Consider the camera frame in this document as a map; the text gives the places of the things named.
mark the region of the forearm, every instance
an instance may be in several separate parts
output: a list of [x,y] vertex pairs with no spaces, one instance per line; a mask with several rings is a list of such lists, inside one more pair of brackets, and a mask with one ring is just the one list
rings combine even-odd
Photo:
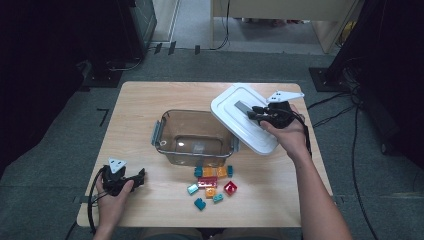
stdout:
[[305,239],[351,239],[348,226],[328,194],[309,153],[291,156],[296,167]]

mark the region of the red toy block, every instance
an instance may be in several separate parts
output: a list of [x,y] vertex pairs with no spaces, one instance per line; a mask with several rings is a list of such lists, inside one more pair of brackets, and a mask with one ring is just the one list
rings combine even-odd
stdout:
[[229,181],[227,184],[225,184],[224,190],[228,195],[231,196],[237,191],[237,186],[233,182]]

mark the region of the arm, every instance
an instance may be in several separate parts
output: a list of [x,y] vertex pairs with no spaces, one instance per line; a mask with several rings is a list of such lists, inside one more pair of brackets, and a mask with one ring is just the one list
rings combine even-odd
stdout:
[[[116,197],[107,195],[99,199],[99,226],[93,239],[111,239],[113,231],[122,218],[133,184],[134,181],[128,181]],[[97,192],[104,192],[101,176],[97,179],[96,188]]]
[[305,144],[303,126],[294,120],[284,129],[276,129],[261,121],[287,151],[296,168],[300,216],[305,239],[352,239],[339,209],[328,194]]

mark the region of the plastic lid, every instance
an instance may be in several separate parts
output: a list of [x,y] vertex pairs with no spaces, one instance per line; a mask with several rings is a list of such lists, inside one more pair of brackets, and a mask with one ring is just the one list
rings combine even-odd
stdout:
[[278,146],[277,139],[264,129],[256,120],[250,120],[236,104],[267,106],[266,99],[249,85],[235,83],[215,98],[211,103],[212,114],[237,136],[244,144],[260,155],[268,155]]

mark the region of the person's left hand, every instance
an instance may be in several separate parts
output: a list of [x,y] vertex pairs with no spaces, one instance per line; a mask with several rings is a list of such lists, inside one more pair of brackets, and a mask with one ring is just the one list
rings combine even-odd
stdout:
[[[118,196],[114,197],[107,195],[98,200],[99,207],[99,226],[96,235],[111,235],[115,227],[118,225],[124,213],[125,205],[128,195],[131,192],[134,181],[128,181]],[[97,178],[96,182],[97,192],[101,195],[105,190],[103,189],[102,176]]]

